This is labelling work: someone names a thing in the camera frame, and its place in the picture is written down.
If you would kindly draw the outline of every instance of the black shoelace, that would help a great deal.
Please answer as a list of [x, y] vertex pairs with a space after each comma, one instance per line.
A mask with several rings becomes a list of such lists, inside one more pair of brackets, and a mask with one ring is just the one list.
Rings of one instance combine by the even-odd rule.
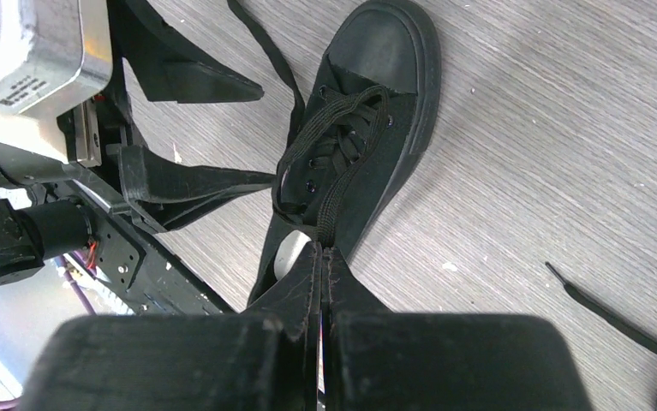
[[[326, 105], [301, 128], [305, 102], [288, 61], [265, 29], [237, 0], [228, 0], [227, 4], [253, 34], [280, 79], [293, 92], [295, 105], [290, 115], [288, 149], [278, 162], [278, 179], [284, 177], [293, 162], [313, 149], [316, 155], [311, 160], [311, 167], [320, 169], [332, 165], [337, 173], [337, 178], [326, 191], [314, 226], [302, 221], [300, 214], [305, 211], [305, 205], [281, 203], [278, 187], [272, 190], [273, 210], [286, 223], [311, 236], [323, 246], [332, 247], [343, 195], [358, 170], [376, 149], [384, 129], [393, 124], [393, 119], [388, 114], [388, 91], [382, 86], [372, 86], [363, 92], [343, 95], [321, 87], [320, 94]], [[337, 126], [337, 132], [334, 135], [327, 134], [333, 126]], [[350, 131], [344, 134], [345, 128], [350, 128]]]
[[623, 319], [618, 314], [614, 313], [611, 309], [604, 307], [600, 302], [598, 302], [593, 297], [582, 292], [578, 287], [573, 283], [565, 279], [555, 267], [550, 263], [545, 263], [545, 267], [563, 284], [563, 289], [570, 298], [575, 300], [578, 304], [583, 307], [586, 307], [595, 315], [604, 319], [608, 324], [613, 328], [623, 333], [626, 337], [630, 338], [633, 342], [641, 345], [648, 351], [657, 355], [657, 340], [647, 334], [644, 331], [641, 331], [638, 327], [634, 326], [627, 320]]

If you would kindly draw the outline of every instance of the sneaker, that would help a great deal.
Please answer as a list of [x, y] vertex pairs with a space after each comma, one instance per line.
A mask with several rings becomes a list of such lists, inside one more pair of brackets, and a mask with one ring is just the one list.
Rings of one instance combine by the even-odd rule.
[[[283, 274], [276, 272], [278, 249], [285, 259], [296, 231], [350, 259], [429, 145], [441, 53], [436, 28], [421, 7], [409, 0], [371, 0], [338, 29], [303, 109], [284, 57], [257, 23], [233, 11], [296, 96], [251, 304]], [[305, 242], [287, 254], [297, 255]]]

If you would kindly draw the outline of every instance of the gray wood grain surface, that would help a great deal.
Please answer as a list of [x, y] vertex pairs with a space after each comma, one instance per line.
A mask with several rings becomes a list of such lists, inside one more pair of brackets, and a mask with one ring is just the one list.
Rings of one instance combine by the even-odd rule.
[[[146, 104], [131, 80], [152, 148], [274, 171], [292, 98], [259, 46], [222, 0], [152, 2], [266, 90], [250, 104]], [[244, 3], [306, 92], [359, 1]], [[542, 263], [657, 335], [657, 1], [418, 3], [444, 47], [440, 118], [353, 270], [397, 310], [549, 319], [597, 409], [654, 409], [657, 357], [572, 302]], [[242, 308], [270, 215], [264, 192], [161, 239]]]

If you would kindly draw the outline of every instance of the white speck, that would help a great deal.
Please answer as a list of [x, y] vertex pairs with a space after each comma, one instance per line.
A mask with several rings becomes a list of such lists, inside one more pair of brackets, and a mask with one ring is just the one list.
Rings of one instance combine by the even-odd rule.
[[457, 268], [456, 265], [454, 265], [454, 263], [444, 263], [444, 264], [442, 264], [442, 268], [445, 269], [445, 270], [449, 270], [451, 272], [459, 271], [459, 269]]
[[179, 152], [176, 150], [176, 143], [172, 143], [172, 146], [174, 147], [174, 162], [177, 164], [181, 164], [182, 156], [180, 156]]

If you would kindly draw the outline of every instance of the shoelace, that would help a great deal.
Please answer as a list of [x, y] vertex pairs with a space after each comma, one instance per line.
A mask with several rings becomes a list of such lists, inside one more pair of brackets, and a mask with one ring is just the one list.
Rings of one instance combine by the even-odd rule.
[[626, 337], [630, 338], [633, 342], [641, 345], [648, 351], [657, 355], [657, 340], [654, 337], [651, 337], [646, 332], [638, 329], [626, 319], [623, 319], [618, 314], [614, 313], [611, 309], [604, 307], [600, 302], [598, 302], [593, 297], [582, 292], [575, 284], [569, 282], [565, 279], [555, 267], [550, 263], [545, 263], [545, 267], [563, 284], [563, 289], [570, 298], [575, 300], [578, 304], [583, 307], [586, 307], [595, 315], [604, 319], [608, 324], [613, 328], [623, 333]]
[[[388, 91], [382, 86], [372, 86], [363, 92], [343, 95], [328, 88], [321, 88], [326, 105], [301, 128], [305, 101], [288, 61], [265, 29], [237, 0], [228, 0], [227, 4], [232, 13], [253, 34], [280, 79], [293, 92], [295, 105], [290, 114], [288, 149], [278, 162], [278, 179], [283, 178], [291, 163], [305, 156], [313, 148], [321, 152], [321, 155], [312, 161], [313, 167], [326, 167], [330, 161], [338, 175], [326, 192], [314, 227], [302, 221], [299, 215], [304, 211], [302, 205], [281, 204], [278, 188], [272, 190], [273, 210], [286, 223], [313, 237], [325, 247], [332, 247], [341, 199], [355, 174], [375, 150], [383, 130], [393, 123], [393, 119], [388, 115]], [[326, 135], [331, 126], [349, 126], [356, 134]], [[358, 141], [352, 140], [359, 133], [361, 135], [357, 138], [360, 138], [365, 146], [363, 154], [357, 150]]]

